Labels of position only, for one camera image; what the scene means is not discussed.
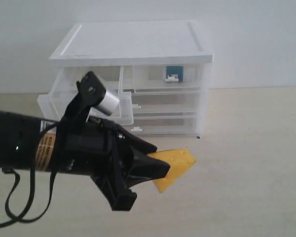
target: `yellow sponge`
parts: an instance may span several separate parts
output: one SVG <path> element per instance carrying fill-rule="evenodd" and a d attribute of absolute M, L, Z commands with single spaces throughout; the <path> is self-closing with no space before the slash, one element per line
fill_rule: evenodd
<path fill-rule="evenodd" d="M 160 193 L 165 191 L 196 162 L 195 157 L 192 156 L 187 149 L 155 152 L 148 154 L 148 156 L 167 162 L 170 165 L 170 169 L 165 178 L 153 181 Z"/>

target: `white wall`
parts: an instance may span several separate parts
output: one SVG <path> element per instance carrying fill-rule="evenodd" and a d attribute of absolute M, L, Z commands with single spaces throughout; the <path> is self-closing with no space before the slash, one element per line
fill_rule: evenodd
<path fill-rule="evenodd" d="M 213 88 L 296 85 L 296 0 L 0 0 L 0 93 L 48 92 L 76 22 L 200 19 Z"/>

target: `wire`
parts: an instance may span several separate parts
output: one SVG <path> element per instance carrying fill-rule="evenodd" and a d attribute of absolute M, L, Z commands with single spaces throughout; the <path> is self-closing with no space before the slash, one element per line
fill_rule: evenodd
<path fill-rule="evenodd" d="M 54 123 L 54 124 L 46 127 L 42 132 L 40 132 L 39 137 L 38 137 L 38 142 L 37 142 L 35 154 L 37 153 L 37 149 L 38 149 L 40 140 L 43 138 L 43 136 L 49 130 L 57 127 L 58 125 L 59 125 L 59 122 L 56 122 L 56 123 Z M 51 202 L 54 180 L 55 180 L 55 177 L 56 177 L 56 174 L 57 174 L 57 171 L 56 170 L 53 171 L 51 173 L 51 175 L 50 175 L 49 200 L 48 200 L 48 204 L 47 204 L 46 209 L 43 211 L 42 214 L 40 214 L 38 217 L 36 217 L 34 219 L 31 219 L 31 220 L 23 219 L 23 217 L 29 212 L 29 210 L 30 210 L 30 208 L 31 208 L 31 206 L 33 204 L 33 200 L 34 200 L 34 194 L 35 194 L 35 161 L 36 161 L 36 157 L 34 156 L 33 159 L 32 159 L 32 162 L 31 162 L 31 166 L 30 166 L 30 194 L 29 194 L 29 199 L 28 199 L 27 204 L 25 205 L 23 211 L 18 216 L 15 216 L 10 211 L 10 209 L 9 209 L 9 200 L 10 200 L 10 197 L 11 197 L 12 193 L 14 192 L 14 190 L 16 189 L 16 187 L 20 183 L 20 175 L 16 171 L 14 171 L 13 169 L 8 169 L 8 170 L 4 169 L 3 170 L 3 172 L 6 173 L 6 174 L 14 174 L 15 181 L 14 181 L 13 187 L 12 187 L 12 189 L 11 189 L 11 191 L 10 191 L 7 199 L 6 199 L 6 202 L 5 202 L 5 212 L 11 218 L 11 220 L 0 223 L 0 229 L 1 228 L 4 228 L 4 227 L 7 227 L 7 226 L 10 226 L 10 225 L 13 225 L 13 224 L 15 224 L 17 222 L 31 223 L 31 222 L 37 221 L 48 210 L 49 205 L 50 205 L 50 202 Z"/>

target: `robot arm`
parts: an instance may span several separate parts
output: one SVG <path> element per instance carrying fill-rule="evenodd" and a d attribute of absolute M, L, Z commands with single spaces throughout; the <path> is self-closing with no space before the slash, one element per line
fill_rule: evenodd
<path fill-rule="evenodd" d="M 31 185 L 35 182 L 35 170 L 51 172 L 51 188 L 57 172 L 88 175 L 112 210 L 129 211 L 137 198 L 130 188 L 164 178 L 170 165 L 147 156 L 156 152 L 153 144 L 113 121 L 89 117 L 91 107 L 111 115 L 119 103 L 93 72 L 77 82 L 77 87 L 78 94 L 60 121 L 0 111 L 0 168 L 6 173 L 30 170 Z M 15 216 L 7 206 L 8 199 L 6 213 L 12 224 L 31 222 L 23 218 L 28 207 Z"/>

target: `white plastic drawer unit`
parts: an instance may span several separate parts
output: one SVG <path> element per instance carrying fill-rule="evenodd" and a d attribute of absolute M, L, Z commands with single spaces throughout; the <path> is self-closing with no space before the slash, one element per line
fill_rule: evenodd
<path fill-rule="evenodd" d="M 120 103 L 107 117 L 135 134 L 202 135 L 213 53 L 195 21 L 76 24 L 51 55 L 56 81 L 38 103 L 59 120 L 93 71 Z"/>

